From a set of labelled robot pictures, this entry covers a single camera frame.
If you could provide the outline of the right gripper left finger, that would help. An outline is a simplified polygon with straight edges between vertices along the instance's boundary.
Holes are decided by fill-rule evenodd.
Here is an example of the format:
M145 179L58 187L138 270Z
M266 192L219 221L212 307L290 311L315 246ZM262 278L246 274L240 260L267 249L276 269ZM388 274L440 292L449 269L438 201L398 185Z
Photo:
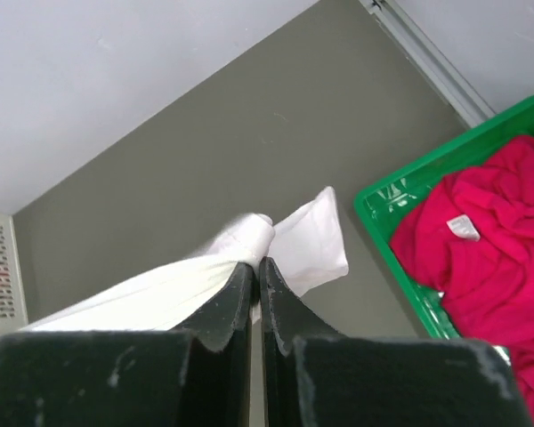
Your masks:
M246 426L253 269L164 332L0 338L0 426Z

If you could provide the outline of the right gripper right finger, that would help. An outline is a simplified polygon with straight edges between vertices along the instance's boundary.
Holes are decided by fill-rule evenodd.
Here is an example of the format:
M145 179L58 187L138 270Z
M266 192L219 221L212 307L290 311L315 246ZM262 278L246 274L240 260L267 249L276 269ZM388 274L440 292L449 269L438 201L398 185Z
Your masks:
M530 426L505 361L476 340L362 339L336 331L258 272L270 426Z

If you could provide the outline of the white t shirt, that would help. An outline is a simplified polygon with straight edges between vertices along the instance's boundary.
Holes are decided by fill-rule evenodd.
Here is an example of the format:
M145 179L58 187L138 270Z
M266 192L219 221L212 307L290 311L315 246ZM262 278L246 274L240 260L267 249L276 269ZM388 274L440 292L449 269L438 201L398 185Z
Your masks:
M297 296L347 275L335 190L327 186L283 221L246 213L190 257L129 278L29 324L29 331L165 331L179 325L226 285L237 263L278 265Z

